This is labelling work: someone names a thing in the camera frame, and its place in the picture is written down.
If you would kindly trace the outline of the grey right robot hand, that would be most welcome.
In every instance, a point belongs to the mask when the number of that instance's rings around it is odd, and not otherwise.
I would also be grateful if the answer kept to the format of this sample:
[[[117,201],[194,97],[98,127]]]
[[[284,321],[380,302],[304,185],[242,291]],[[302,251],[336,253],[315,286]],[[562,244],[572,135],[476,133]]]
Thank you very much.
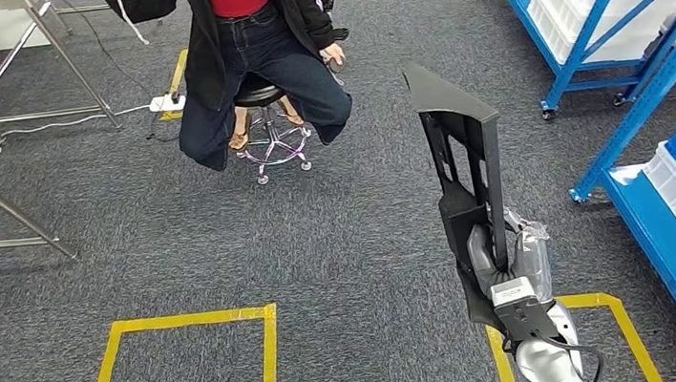
[[[474,225],[468,237],[467,247],[477,288],[492,301],[492,288],[519,277],[525,277],[542,304],[554,301],[551,267],[547,245],[550,236],[540,222],[528,221],[516,211],[505,208],[505,228],[516,236],[514,257],[506,269],[499,270],[493,263],[487,244],[493,241],[492,232],[482,224]]]

